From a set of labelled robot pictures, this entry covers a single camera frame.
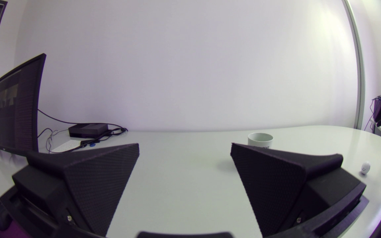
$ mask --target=black cable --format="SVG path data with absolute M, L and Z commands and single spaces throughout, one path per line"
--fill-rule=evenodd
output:
M 46 131 L 46 130 L 50 130 L 51 132 L 53 131 L 53 130 L 51 130 L 51 128 L 45 128 L 40 134 L 39 134 L 39 136 L 38 136 L 38 138 L 42 135 L 42 133 L 44 132 L 44 131 Z
M 67 131 L 68 129 L 66 130 L 62 130 L 62 131 L 59 131 L 59 130 L 55 130 L 55 131 L 52 131 L 50 136 L 47 138 L 47 143 L 45 144 L 45 148 L 47 149 L 48 152 L 51 152 L 51 147 L 53 145 L 51 145 L 51 141 L 53 140 L 53 136 L 55 136 L 56 134 L 60 133 L 60 132 L 63 132 L 63 131 Z
M 369 123 L 372 124 L 372 122 L 370 122 L 370 120 L 371 120 L 371 118 L 374 116 L 374 113 L 375 113 L 375 111 L 377 110 L 377 108 L 375 108 L 374 111 L 373 111 L 373 110 L 371 109 L 371 106 L 373 105 L 373 102 L 374 102 L 375 100 L 377 100 L 377 99 L 380 99 L 380 96 L 377 96 L 377 97 L 375 97 L 374 99 L 371 100 L 371 104 L 370 104 L 371 116 L 370 116 L 370 118 L 368 119 L 367 124 L 366 124 L 365 127 L 364 127 L 364 131 L 367 129 L 367 126 L 368 126 Z
M 67 124 L 83 124 L 83 123 L 77 123 L 77 122 L 66 122 L 66 121 L 62 121 L 62 120 L 56 119 L 56 118 L 54 118 L 54 117 L 52 117 L 52 116 L 50 116 L 50 115 L 48 115 L 48 114 L 42 112 L 42 111 L 39 110 L 39 109 L 38 109 L 38 111 L 39 111 L 40 113 L 44 114 L 45 116 L 47 116 L 47 117 L 49 117 L 49 118 L 51 118 L 51 119 L 53 119 L 53 120 L 56 120 L 56 121 L 58 121 L 58 122 L 67 123 Z M 48 137 L 48 139 L 47 139 L 47 143 L 46 143 L 45 147 L 46 147 L 48 153 L 55 153 L 55 154 L 56 154 L 56 153 L 71 152 L 71 151 L 73 151 L 73 150 L 83 148 L 83 147 L 87 146 L 88 144 L 94 143 L 94 142 L 96 142 L 97 140 L 98 140 L 98 141 L 107 140 L 107 139 L 109 139 L 109 138 L 112 137 L 112 136 L 118 136 L 118 135 L 123 134 L 123 133 L 126 132 L 126 131 L 129 131 L 127 128 L 124 128 L 124 127 L 122 127 L 122 126 L 120 126 L 120 125 L 116 125 L 116 124 L 112 124 L 112 123 L 104 123 L 104 124 L 112 125 L 112 126 L 116 126 L 116 127 L 118 127 L 118 128 L 115 128 L 115 129 L 112 129 L 112 130 L 108 130 L 108 131 L 106 131 L 105 133 L 101 134 L 99 137 L 97 137 L 97 138 L 95 138 L 95 139 L 93 139 L 93 140 L 90 140 L 90 141 L 88 141 L 88 142 L 86 142 L 86 143 L 84 143 L 84 144 L 81 144 L 80 146 L 77 146 L 76 148 L 69 149 L 69 150 L 62 151 L 62 152 L 53 152 L 53 151 L 51 151 L 51 147 L 52 147 L 52 145 L 51 145 L 51 141 L 53 140 L 53 136 L 55 136 L 56 134 L 62 132 L 62 131 L 55 130 L 55 131 L 53 131 L 53 132 L 51 133 L 51 135 Z
M 50 143 L 50 148 L 49 149 L 47 148 L 47 150 L 48 150 L 48 153 L 51 152 L 51 153 L 54 153 L 54 154 L 60 154 L 60 153 L 65 153 L 65 152 L 72 152 L 72 151 L 74 151 L 76 149 L 80 149 L 80 148 L 86 147 L 87 145 L 92 144 L 92 143 L 96 142 L 97 140 L 99 140 L 99 141 L 107 140 L 110 137 L 112 137 L 113 135 L 114 134 L 112 134 L 112 131 L 110 130 L 110 131 L 107 131 L 106 133 L 100 135 L 99 137 L 94 138 L 93 140 L 90 140 L 90 141 L 88 141 L 88 142 L 86 142 L 84 144 L 81 144 L 80 146 L 77 146 L 77 147 L 75 147 L 73 149 L 69 149 L 69 150 L 66 150 L 66 151 L 61 151 L 61 152 L 53 152 L 53 151 L 51 151 L 51 143 Z
M 82 122 L 82 123 L 77 123 L 77 122 L 66 122 L 66 121 L 62 121 L 62 120 L 56 119 L 56 118 L 54 118 L 54 117 L 52 117 L 52 116 L 50 116 L 50 115 L 48 115 L 48 114 L 42 112 L 42 111 L 39 110 L 39 109 L 38 109 L 38 111 L 39 111 L 40 113 L 46 115 L 47 117 L 49 117 L 49 118 L 51 118 L 51 119 L 54 119 L 54 120 L 56 120 L 56 121 L 62 122 L 62 123 L 67 123 L 67 124 L 83 124 L 83 122 Z M 112 125 L 112 126 L 116 126 L 116 127 L 120 128 L 120 129 L 121 129 L 121 132 L 120 132 L 120 133 L 117 133 L 117 134 L 113 134 L 114 136 L 118 136 L 119 134 L 123 134 L 124 131 L 129 131 L 127 128 L 124 128 L 124 127 L 119 126 L 119 125 L 116 125 L 116 124 L 111 124 L 111 123 L 101 123 L 101 122 L 97 122 L 97 123 L 89 123 L 89 124 L 107 124 L 107 125 Z

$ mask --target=monitor screen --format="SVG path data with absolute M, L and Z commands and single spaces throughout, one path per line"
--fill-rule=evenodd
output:
M 38 96 L 46 54 L 0 78 L 0 149 L 17 155 L 38 151 Z

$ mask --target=black box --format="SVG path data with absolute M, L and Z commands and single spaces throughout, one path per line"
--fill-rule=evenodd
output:
M 97 138 L 108 131 L 108 124 L 76 124 L 68 128 L 70 137 Z

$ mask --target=mug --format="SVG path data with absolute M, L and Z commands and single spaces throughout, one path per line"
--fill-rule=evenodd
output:
M 273 143 L 273 136 L 267 133 L 251 133 L 248 135 L 248 145 L 268 149 Z

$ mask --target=small white ball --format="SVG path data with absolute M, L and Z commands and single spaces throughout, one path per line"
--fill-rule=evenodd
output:
M 364 162 L 364 164 L 362 164 L 362 166 L 361 166 L 361 173 L 363 175 L 368 173 L 370 171 L 370 166 L 371 166 L 371 164 L 369 161 Z

